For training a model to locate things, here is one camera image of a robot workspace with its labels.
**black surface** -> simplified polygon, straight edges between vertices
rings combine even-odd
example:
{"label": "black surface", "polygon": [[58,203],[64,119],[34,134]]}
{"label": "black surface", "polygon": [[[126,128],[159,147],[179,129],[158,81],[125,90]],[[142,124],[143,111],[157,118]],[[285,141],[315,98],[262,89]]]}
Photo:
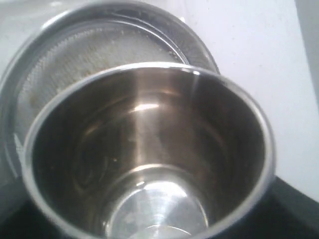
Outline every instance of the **black surface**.
{"label": "black surface", "polygon": [[[319,204],[277,179],[261,203],[219,236],[227,239],[319,239]],[[62,239],[31,203],[0,226],[0,239]]]}

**mesh strainer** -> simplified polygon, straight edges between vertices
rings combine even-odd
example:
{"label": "mesh strainer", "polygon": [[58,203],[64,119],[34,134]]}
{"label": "mesh strainer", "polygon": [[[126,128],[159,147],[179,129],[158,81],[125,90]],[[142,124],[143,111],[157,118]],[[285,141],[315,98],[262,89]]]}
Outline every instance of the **mesh strainer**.
{"label": "mesh strainer", "polygon": [[0,85],[0,157],[19,174],[30,125],[60,91],[111,67],[181,62],[218,72],[201,40],[173,15],[141,2],[94,3],[42,26],[20,50]]}

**cup rim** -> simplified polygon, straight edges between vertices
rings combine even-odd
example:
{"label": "cup rim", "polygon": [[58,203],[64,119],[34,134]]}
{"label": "cup rim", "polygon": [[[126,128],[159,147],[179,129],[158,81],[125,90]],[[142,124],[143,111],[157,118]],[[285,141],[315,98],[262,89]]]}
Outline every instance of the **cup rim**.
{"label": "cup rim", "polygon": [[66,98],[74,94],[75,92],[81,90],[86,85],[98,81],[101,78],[111,76],[123,71],[131,71],[133,69],[139,68],[173,68],[180,71],[185,71],[194,75],[206,75],[214,76],[217,78],[228,90],[241,98],[244,103],[250,108],[251,112],[255,115],[256,120],[259,123],[261,131],[263,133],[264,148],[265,148],[265,158],[262,171],[260,173],[259,179],[251,190],[248,196],[237,206],[230,214],[225,216],[223,219],[217,221],[215,224],[210,226],[207,230],[200,232],[199,234],[191,237],[191,239],[204,239],[216,236],[217,234],[223,232],[241,218],[243,218],[261,199],[261,197],[267,191],[269,185],[275,178],[275,142],[273,138],[273,133],[270,124],[261,110],[260,106],[252,99],[252,97],[244,91],[242,88],[237,86],[235,83],[229,79],[205,70],[199,67],[179,64],[179,63],[168,63],[168,62],[147,62],[147,63],[134,63],[124,66],[115,67],[108,69],[92,76],[85,78],[84,80],[77,82],[60,94],[55,96],[37,115],[33,121],[24,143],[24,152],[22,159],[22,178],[24,184],[35,204],[40,208],[40,210],[45,214],[45,216],[54,224],[58,225],[66,234],[81,239],[102,239],[101,237],[94,236],[89,232],[86,232],[71,223],[63,219],[59,214],[57,214],[45,201],[37,183],[34,178],[33,167],[32,167],[32,151],[34,143],[39,130],[41,129],[42,123],[51,114],[51,112],[62,103]]}

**metal cup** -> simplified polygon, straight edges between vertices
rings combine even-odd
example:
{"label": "metal cup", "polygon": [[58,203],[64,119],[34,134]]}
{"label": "metal cup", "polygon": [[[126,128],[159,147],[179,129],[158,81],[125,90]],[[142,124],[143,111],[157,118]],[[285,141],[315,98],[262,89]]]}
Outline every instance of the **metal cup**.
{"label": "metal cup", "polygon": [[22,164],[39,208],[85,239],[203,239],[241,219],[274,177],[267,120],[210,71],[139,63],[56,96]]}

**shiny metal surface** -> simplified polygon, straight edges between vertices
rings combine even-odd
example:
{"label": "shiny metal surface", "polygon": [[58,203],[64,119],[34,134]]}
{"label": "shiny metal surface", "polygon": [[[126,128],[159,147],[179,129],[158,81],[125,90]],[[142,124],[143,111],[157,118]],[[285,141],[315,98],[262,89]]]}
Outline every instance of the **shiny metal surface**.
{"label": "shiny metal surface", "polygon": [[203,239],[241,219],[274,176],[262,111],[213,72],[140,63],[61,92],[25,142],[33,200],[76,238]]}
{"label": "shiny metal surface", "polygon": [[0,160],[8,162],[15,177],[20,175],[19,158],[30,125],[69,85],[101,70],[149,61],[218,72],[196,34],[152,5],[101,1],[53,17],[20,49],[0,80]]}

